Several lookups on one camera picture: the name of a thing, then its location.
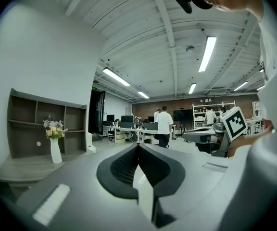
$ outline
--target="black headset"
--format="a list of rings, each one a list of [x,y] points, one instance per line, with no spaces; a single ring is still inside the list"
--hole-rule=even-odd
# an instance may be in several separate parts
[[[211,4],[206,3],[203,0],[176,0],[186,13],[192,13],[192,7],[190,2],[192,1],[197,7],[208,10],[212,8]]]

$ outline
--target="vase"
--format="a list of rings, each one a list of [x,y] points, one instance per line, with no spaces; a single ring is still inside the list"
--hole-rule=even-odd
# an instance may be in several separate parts
[[[55,164],[60,164],[62,162],[62,155],[60,147],[58,145],[58,139],[50,139],[51,142],[51,156],[52,161]]]

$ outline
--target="brick wall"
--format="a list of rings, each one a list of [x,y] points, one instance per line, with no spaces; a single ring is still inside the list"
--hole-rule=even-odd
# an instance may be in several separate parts
[[[173,101],[161,101],[161,102],[152,102],[152,103],[137,103],[132,105],[133,115],[140,116],[143,119],[148,119],[149,116],[153,116],[153,113],[157,109],[162,109],[162,106],[167,107],[167,112],[173,116],[174,110],[180,110],[180,108],[191,109],[192,104],[201,105],[201,100],[205,104],[205,98],[198,99],[181,99]],[[243,96],[227,96],[227,97],[214,97],[212,104],[218,104],[221,102],[224,103],[233,103],[235,101],[236,106],[239,106],[243,112],[243,115],[246,119],[252,118],[252,102],[259,101],[257,95],[243,95]],[[190,128],[190,123],[186,123],[186,127]]]

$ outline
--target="white shelving unit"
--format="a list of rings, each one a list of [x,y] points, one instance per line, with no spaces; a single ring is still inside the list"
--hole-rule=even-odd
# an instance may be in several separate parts
[[[220,116],[220,110],[221,110],[220,107],[225,107],[226,110],[229,110],[231,107],[235,107],[235,106],[236,106],[235,101],[233,103],[222,102],[218,104],[203,104],[203,105],[192,104],[194,129],[207,126],[207,122],[205,122],[206,112],[203,112],[203,110],[205,110],[204,108],[211,107],[215,112],[216,116]]]
[[[262,111],[260,109],[259,102],[252,102],[252,108],[253,108],[253,118],[260,118],[262,115]]]

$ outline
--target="linear light fixture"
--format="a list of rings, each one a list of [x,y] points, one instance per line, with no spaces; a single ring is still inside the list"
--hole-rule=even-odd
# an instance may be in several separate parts
[[[260,90],[261,88],[264,88],[264,85],[262,87],[258,88],[257,90]]]
[[[120,83],[124,84],[126,87],[130,86],[128,82],[121,79],[116,73],[114,73],[112,70],[108,69],[107,67],[103,70],[107,75],[111,76],[112,78],[118,80]]]
[[[244,85],[246,85],[248,82],[245,81],[242,85],[238,86],[236,89],[234,89],[234,91],[237,91],[239,90],[241,87],[243,87]]]
[[[216,42],[216,37],[210,37],[210,36],[207,37],[205,53],[202,58],[201,66],[198,72],[204,72],[206,70],[206,67],[209,63],[212,52],[214,51],[215,42]]]
[[[194,88],[196,87],[196,83],[193,83],[191,85],[191,88],[190,88],[190,91],[189,91],[189,94],[192,94],[194,92]]]
[[[144,94],[143,92],[141,92],[141,91],[139,92],[139,94],[142,95],[144,98],[147,98],[147,99],[149,98],[147,95],[145,95],[145,94]]]

